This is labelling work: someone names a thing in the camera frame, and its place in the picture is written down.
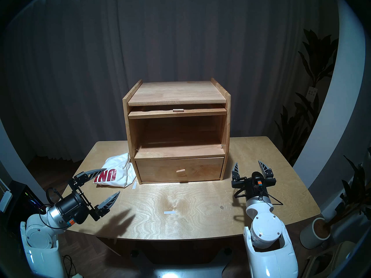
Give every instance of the white pot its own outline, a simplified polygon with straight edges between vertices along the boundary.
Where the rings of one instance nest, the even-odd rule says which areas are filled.
[[[300,242],[307,249],[313,249],[317,247],[330,237],[329,234],[326,238],[320,238],[314,232],[314,222],[319,219],[325,220],[322,217],[318,217],[300,232]]]

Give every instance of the black cable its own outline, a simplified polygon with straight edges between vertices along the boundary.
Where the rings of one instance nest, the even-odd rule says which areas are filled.
[[[67,278],[71,278],[71,277],[75,276],[76,275],[76,267],[75,267],[75,264],[72,263],[71,256],[70,255],[64,255],[62,257],[63,257],[63,265],[64,265],[64,269],[66,270]],[[66,268],[66,264],[64,263],[64,260],[66,258],[67,258],[68,261],[70,261],[70,268],[69,268],[68,271],[67,271],[67,268]],[[73,268],[75,269],[75,274],[73,274],[73,275],[71,275],[72,265],[73,265]]]
[[[41,211],[41,209],[39,209],[39,217],[40,217],[41,222],[44,223],[44,224],[45,224],[46,226],[48,226],[49,228],[51,228],[51,229],[64,229],[64,228],[66,228],[66,226],[65,226],[65,227],[62,227],[62,228],[55,228],[55,227],[51,227],[51,226],[49,226],[48,224],[46,224],[46,223],[42,220],[42,218],[41,218],[41,214],[40,214],[40,211]]]
[[[49,190],[53,190],[53,187],[49,187],[47,190],[45,190],[45,195],[46,195],[46,199],[49,201],[49,205],[52,206],[54,205],[53,201],[50,199],[50,196],[49,196]]]
[[[58,195],[58,197],[59,197],[61,200],[63,200],[62,195],[60,195],[60,193],[58,192],[57,189],[55,189],[54,187],[49,187],[47,190],[45,190],[45,194],[46,194],[46,199],[49,201],[49,203],[50,203],[51,205],[54,205],[55,203],[50,199],[49,190],[52,190],[56,195]]]
[[[270,197],[272,197],[275,201],[278,201],[280,204],[278,204],[278,203],[272,203],[272,205],[283,205],[283,203],[282,202],[280,202],[278,199],[276,199],[276,198],[274,198],[272,195],[270,195],[268,192],[266,192],[266,191],[264,191],[265,192],[265,194],[268,194],[268,196],[270,196]]]

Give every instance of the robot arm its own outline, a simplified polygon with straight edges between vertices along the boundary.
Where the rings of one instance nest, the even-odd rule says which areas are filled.
[[[63,233],[75,223],[83,223],[88,215],[97,221],[109,212],[120,193],[113,194],[95,207],[85,197],[80,186],[104,170],[96,169],[79,173],[68,182],[72,189],[71,194],[62,198],[52,207],[47,207],[45,214],[33,214],[27,219],[27,224],[21,222],[23,249],[34,273],[53,278],[66,276],[58,252],[58,234]]]
[[[267,192],[267,187],[275,185],[276,179],[271,168],[261,161],[259,165],[263,174],[253,172],[250,178],[240,178],[237,163],[232,171],[232,187],[239,188],[234,197],[246,197],[246,213],[253,220],[250,229],[245,227],[243,231],[251,277],[296,278],[298,264],[289,234],[285,224],[272,213],[269,198],[272,196]],[[277,250],[257,252],[254,249],[266,249],[276,240],[280,242]]]

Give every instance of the wood grain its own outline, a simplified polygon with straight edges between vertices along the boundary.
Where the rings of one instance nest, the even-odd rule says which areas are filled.
[[[144,127],[143,124],[139,124],[136,121],[129,121],[129,113],[131,111],[131,107],[129,107],[128,102],[133,97],[135,92],[138,90],[138,88],[143,84],[143,81],[140,79],[132,88],[129,90],[129,92],[124,96],[122,99],[122,105],[123,105],[123,115],[125,118],[125,128],[126,128],[126,137],[128,139],[128,146],[129,146],[129,154],[131,158],[132,165],[134,167],[134,171],[137,175],[137,180],[139,184],[142,183],[140,179],[140,174],[138,171],[138,167],[134,161],[136,149],[138,146],[138,141],[141,137],[140,133],[142,133],[142,129]]]
[[[143,83],[129,106],[225,103],[225,97],[208,81]]]
[[[138,170],[144,181],[205,181],[220,177],[224,157],[170,160],[139,160]]]
[[[76,174],[102,167],[105,160],[128,152],[126,141],[97,142]],[[233,199],[231,170],[238,162],[241,176],[260,171],[258,160],[272,168],[277,179],[269,194],[283,202],[273,213],[286,225],[320,213],[313,197],[279,150],[267,137],[231,138],[225,179],[186,183],[151,183],[125,189],[82,186],[93,205],[120,190],[111,211],[98,221],[90,216],[72,231],[106,238],[138,240],[187,240],[241,235],[251,225],[244,198]],[[63,196],[70,194],[69,187]],[[175,211],[175,214],[164,214]]]
[[[223,180],[229,153],[230,124],[231,124],[231,95],[214,78],[211,78],[210,81],[218,89],[218,91],[225,97],[225,109],[227,110],[227,115],[221,121],[220,127],[221,144],[223,145],[225,152],[224,164],[220,174],[220,180]]]

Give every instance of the wooden cabinet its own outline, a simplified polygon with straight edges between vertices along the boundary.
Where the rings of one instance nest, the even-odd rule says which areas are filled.
[[[214,79],[136,85],[122,99],[140,184],[223,179],[230,94]]]

